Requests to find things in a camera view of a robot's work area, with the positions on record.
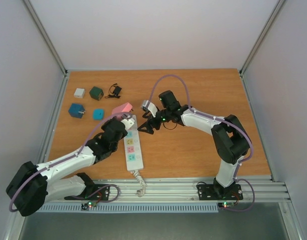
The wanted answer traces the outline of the pink triangular socket adapter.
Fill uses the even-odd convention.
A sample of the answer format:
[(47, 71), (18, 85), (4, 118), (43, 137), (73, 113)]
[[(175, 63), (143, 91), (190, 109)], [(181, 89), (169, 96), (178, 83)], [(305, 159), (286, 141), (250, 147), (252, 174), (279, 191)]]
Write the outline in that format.
[(125, 113), (130, 113), (133, 110), (133, 105), (129, 102), (126, 102), (122, 105), (115, 107), (111, 114), (115, 115), (117, 118), (121, 118)]

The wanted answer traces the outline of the white power strip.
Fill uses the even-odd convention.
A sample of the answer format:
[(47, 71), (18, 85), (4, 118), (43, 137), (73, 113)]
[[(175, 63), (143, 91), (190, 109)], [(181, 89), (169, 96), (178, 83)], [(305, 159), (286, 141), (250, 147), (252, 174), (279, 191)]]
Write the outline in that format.
[(126, 169), (129, 172), (139, 171), (144, 168), (137, 117), (133, 115), (132, 119), (134, 123), (127, 130), (127, 135), (123, 139)]

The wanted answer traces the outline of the black charger with cable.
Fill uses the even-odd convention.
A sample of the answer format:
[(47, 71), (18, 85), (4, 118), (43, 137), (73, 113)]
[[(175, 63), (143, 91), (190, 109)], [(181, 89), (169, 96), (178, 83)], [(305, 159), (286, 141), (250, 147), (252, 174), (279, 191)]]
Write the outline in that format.
[(112, 84), (110, 88), (108, 89), (108, 95), (105, 98), (106, 99), (109, 99), (109, 98), (119, 99), (121, 97), (120, 96), (121, 91), (122, 91), (122, 88), (117, 83)]

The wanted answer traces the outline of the teal oval plug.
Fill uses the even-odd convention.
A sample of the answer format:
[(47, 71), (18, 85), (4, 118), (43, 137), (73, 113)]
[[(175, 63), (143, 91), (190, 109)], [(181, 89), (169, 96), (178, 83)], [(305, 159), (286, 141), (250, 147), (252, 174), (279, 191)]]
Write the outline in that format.
[(100, 121), (104, 118), (104, 110), (102, 108), (97, 108), (93, 111), (92, 118), (95, 121)]

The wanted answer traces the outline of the dark green patterned plug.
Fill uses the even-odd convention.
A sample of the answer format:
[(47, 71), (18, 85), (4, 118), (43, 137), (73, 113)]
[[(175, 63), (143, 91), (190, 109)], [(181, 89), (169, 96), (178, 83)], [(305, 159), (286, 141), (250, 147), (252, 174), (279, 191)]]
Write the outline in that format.
[(93, 86), (91, 90), (89, 91), (89, 95), (92, 99), (100, 101), (102, 97), (104, 96), (104, 92), (101, 88), (97, 86)]

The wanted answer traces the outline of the blue cube adapter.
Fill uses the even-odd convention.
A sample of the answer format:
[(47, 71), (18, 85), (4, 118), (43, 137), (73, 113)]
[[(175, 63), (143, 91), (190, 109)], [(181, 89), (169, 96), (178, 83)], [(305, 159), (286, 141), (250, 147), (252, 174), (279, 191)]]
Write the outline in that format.
[(86, 113), (86, 110), (82, 104), (72, 103), (68, 109), (68, 113), (73, 118), (81, 119)]

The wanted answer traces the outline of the white cube plug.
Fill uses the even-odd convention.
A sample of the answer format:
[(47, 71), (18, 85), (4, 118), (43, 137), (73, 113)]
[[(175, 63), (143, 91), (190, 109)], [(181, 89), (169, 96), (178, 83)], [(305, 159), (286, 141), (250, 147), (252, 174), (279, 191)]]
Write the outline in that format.
[(73, 96), (75, 98), (82, 99), (84, 97), (85, 93), (86, 93), (86, 90), (84, 88), (76, 88)]

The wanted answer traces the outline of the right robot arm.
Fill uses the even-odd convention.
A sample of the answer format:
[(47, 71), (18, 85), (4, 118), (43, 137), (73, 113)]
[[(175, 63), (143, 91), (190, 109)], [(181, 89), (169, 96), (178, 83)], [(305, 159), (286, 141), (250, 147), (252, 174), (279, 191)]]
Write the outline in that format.
[(146, 122), (138, 127), (138, 131), (152, 135), (162, 124), (173, 122), (211, 135), (220, 157), (219, 171), (213, 180), (213, 193), (218, 199), (226, 198), (234, 188), (240, 164), (252, 149), (250, 138), (239, 119), (232, 114), (227, 117), (211, 116), (188, 104), (181, 105), (170, 90), (158, 97), (163, 106), (161, 110), (151, 101), (143, 101), (142, 117)]

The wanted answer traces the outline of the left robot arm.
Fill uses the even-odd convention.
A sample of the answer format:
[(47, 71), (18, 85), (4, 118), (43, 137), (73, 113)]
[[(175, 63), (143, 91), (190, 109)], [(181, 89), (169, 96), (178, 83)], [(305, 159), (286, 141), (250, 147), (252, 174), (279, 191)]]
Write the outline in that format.
[(40, 164), (23, 163), (6, 188), (10, 198), (9, 211), (27, 217), (43, 204), (69, 196), (89, 199), (94, 184), (85, 173), (67, 178), (71, 173), (107, 159), (118, 149), (118, 143), (134, 125), (133, 119), (113, 117), (101, 127), (102, 132), (89, 139), (77, 150)]

